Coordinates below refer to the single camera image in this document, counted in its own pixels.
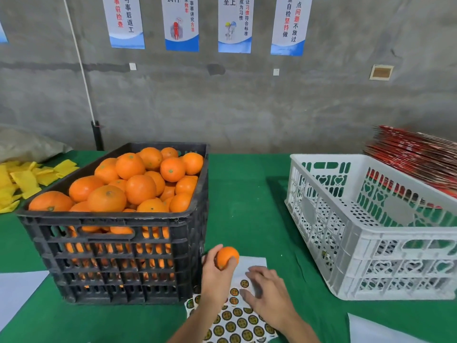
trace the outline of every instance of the blue wave graphic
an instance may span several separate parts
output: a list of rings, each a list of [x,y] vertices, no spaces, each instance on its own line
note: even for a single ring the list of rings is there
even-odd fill
[[[288,55],[291,57],[301,57],[303,55],[303,47],[305,40],[294,45],[276,45],[271,44],[271,55]]]
[[[177,42],[174,40],[165,39],[165,48],[172,51],[199,51],[199,35],[189,40]]]
[[[110,36],[110,42],[113,48],[145,49],[143,33],[127,39]]]
[[[219,42],[219,53],[251,53],[252,37],[238,43]]]

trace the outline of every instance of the cartoon figure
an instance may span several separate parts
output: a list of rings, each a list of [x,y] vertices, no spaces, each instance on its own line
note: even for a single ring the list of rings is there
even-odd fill
[[[225,27],[227,28],[227,33],[225,34],[225,38],[227,40],[232,40],[233,39],[233,32],[236,29],[236,22],[226,22]]]
[[[176,21],[170,27],[170,34],[175,40],[182,38],[182,19],[176,18]]]

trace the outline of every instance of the white cable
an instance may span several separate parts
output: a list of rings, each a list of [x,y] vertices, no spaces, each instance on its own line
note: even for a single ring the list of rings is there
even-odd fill
[[[67,11],[68,21],[70,22],[70,28],[71,28],[71,34],[73,35],[73,41],[75,41],[75,48],[76,48],[76,53],[78,55],[79,66],[81,67],[81,74],[83,75],[84,87],[86,89],[86,95],[87,95],[87,102],[89,103],[90,116],[92,117],[92,122],[95,125],[95,117],[94,117],[94,110],[92,109],[92,101],[90,100],[89,88],[87,87],[87,81],[85,79],[85,74],[84,74],[83,61],[81,60],[81,55],[79,53],[78,42],[76,41],[75,30],[73,29],[73,22],[71,21],[70,11],[69,11],[68,5],[67,5],[67,0],[64,0],[64,3],[65,3],[65,10]]]

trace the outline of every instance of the hand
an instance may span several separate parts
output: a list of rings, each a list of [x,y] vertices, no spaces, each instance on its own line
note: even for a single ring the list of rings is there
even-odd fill
[[[262,266],[249,267],[246,276],[259,284],[262,295],[255,298],[248,290],[241,289],[241,296],[268,324],[284,333],[289,323],[299,319],[284,280],[278,277],[275,270]]]
[[[223,245],[219,244],[212,248],[203,260],[201,301],[207,301],[213,304],[215,310],[217,310],[216,313],[219,313],[227,299],[233,272],[238,265],[237,260],[232,257],[223,271],[216,267],[214,258],[222,247]]]

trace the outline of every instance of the left hand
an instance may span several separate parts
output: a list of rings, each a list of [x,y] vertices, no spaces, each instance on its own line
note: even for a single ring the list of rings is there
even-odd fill
[[[232,257],[223,271],[216,267],[214,258],[222,247],[223,245],[219,244],[212,248],[203,260],[201,301],[214,305],[214,309],[217,310],[217,313],[222,309],[222,306],[229,295],[233,272],[238,265],[237,260]]]

